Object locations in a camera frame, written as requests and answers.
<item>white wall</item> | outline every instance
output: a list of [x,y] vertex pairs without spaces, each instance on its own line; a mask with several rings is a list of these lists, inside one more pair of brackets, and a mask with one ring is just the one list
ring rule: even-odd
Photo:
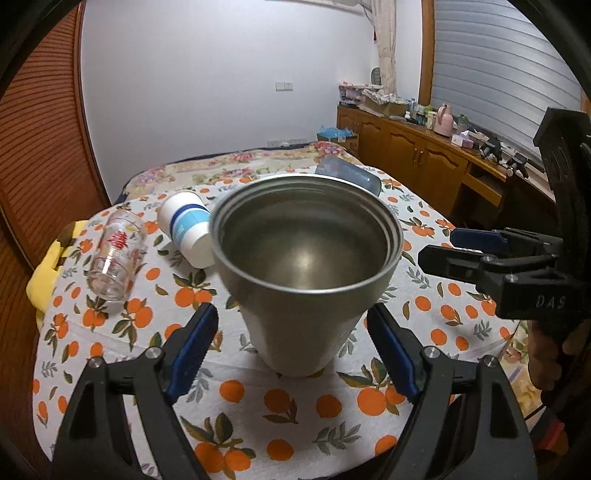
[[[88,0],[82,86],[109,197],[170,161],[315,139],[335,124],[338,83],[370,81],[374,50],[360,7]],[[275,92],[275,81],[294,91]]]
[[396,0],[396,88],[398,96],[418,99],[423,53],[420,0]]

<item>curtain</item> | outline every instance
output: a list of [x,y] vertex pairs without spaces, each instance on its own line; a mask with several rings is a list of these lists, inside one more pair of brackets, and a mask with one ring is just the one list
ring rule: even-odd
[[378,41],[379,71],[386,93],[396,94],[394,50],[396,47],[396,0],[372,0]]

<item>cabinet door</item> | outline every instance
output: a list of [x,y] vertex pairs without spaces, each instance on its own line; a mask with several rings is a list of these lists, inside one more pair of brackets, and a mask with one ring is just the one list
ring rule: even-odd
[[416,193],[442,215],[449,216],[468,160],[451,147],[426,142],[418,165]]
[[422,148],[421,137],[396,126],[389,126],[385,137],[384,172],[414,191],[417,186],[418,159]]
[[384,139],[383,122],[372,115],[359,118],[359,160],[364,165],[384,169]]
[[346,108],[346,107],[339,107],[337,112],[336,118],[336,126],[340,129],[349,128],[354,133],[358,134],[358,123],[359,123],[359,111]]

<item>floral bedspread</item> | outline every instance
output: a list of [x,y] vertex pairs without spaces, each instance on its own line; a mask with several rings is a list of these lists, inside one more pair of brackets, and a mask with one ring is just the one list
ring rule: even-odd
[[337,144],[313,142],[303,148],[249,150],[151,168],[133,177],[124,193],[127,200],[132,200],[197,184],[231,184],[232,179],[256,180],[267,173],[292,173],[297,168],[311,167],[328,155],[361,165],[357,158]]
[[[297,168],[316,165],[327,155],[335,155],[350,163],[362,165],[340,145],[318,141],[303,148],[250,150],[151,168],[133,177],[124,188],[124,193],[127,200],[132,200],[195,184],[217,184],[221,190],[230,190],[236,187],[234,180],[246,182],[268,173],[294,172]],[[527,362],[527,325],[522,322],[508,342],[501,364],[511,381],[524,416],[541,405],[540,391],[531,384]]]

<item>tablecloth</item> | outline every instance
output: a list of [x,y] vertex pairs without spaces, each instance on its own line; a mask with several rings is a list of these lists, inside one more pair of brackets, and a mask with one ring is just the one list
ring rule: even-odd
[[[364,168],[381,178],[381,199],[405,230],[403,256],[380,301],[423,344],[438,345],[454,358],[499,354],[517,324],[496,318],[494,303],[473,286],[425,275],[417,266],[423,246],[450,247],[453,225],[396,180]],[[293,174],[312,171],[298,168]],[[194,189],[212,205],[249,181],[226,179]],[[64,265],[45,317],[33,381],[35,431],[47,456],[52,456],[63,413],[88,358],[120,361],[160,345],[203,301],[218,308],[219,331],[191,391],[174,409],[213,479],[330,476],[395,445],[411,405],[391,385],[365,317],[322,371],[310,378],[274,373],[258,357],[239,306],[215,268],[192,268],[158,228],[156,210],[166,197],[143,196],[98,213]],[[125,304],[97,298],[84,277],[105,221],[117,208],[142,216],[149,233]],[[142,470],[158,477],[134,399],[126,398],[125,406]]]

